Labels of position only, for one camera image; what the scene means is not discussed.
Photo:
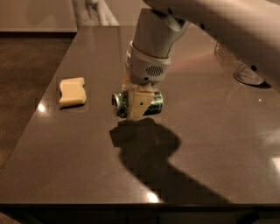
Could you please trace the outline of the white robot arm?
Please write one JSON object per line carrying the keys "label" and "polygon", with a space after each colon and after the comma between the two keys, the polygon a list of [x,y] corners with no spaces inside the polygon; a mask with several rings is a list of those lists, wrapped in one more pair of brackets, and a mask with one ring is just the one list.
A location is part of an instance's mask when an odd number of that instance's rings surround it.
{"label": "white robot arm", "polygon": [[280,90],[280,4],[269,0],[143,0],[126,54],[129,120],[138,120],[165,77],[171,51],[189,24],[197,25]]}

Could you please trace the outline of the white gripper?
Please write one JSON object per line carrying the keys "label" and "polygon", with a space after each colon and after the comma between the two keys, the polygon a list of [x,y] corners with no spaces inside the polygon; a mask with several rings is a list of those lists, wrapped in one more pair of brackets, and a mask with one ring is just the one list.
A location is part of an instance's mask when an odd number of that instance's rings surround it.
{"label": "white gripper", "polygon": [[[150,55],[137,50],[133,42],[129,43],[126,52],[126,74],[133,84],[155,85],[161,82],[168,71],[171,59],[154,58]],[[136,87],[129,91],[129,106],[127,119],[137,121],[144,116],[145,111],[150,106],[154,98],[151,87]]]}

